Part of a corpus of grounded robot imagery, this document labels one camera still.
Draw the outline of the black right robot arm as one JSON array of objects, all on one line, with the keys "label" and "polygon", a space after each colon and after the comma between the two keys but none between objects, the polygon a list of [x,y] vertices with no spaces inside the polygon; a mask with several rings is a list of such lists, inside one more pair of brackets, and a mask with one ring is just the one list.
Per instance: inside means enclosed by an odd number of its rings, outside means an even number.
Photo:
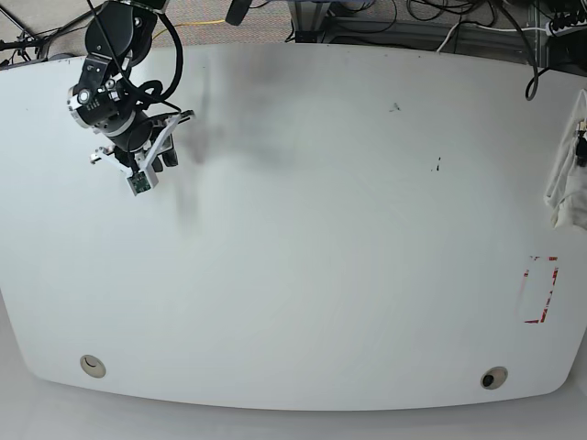
[{"label": "black right robot arm", "polygon": [[[140,156],[153,157],[153,169],[178,164],[172,138],[156,150],[156,138],[177,116],[182,123],[194,116],[170,102],[183,73],[183,46],[166,15],[166,1],[106,1],[89,4],[91,21],[85,33],[87,56],[82,73],[69,91],[72,117],[84,128],[92,128],[113,144],[118,164],[134,176],[139,173]],[[172,36],[175,67],[171,84],[159,80],[141,85],[130,79],[131,71],[149,54],[153,31],[161,22]]]}]

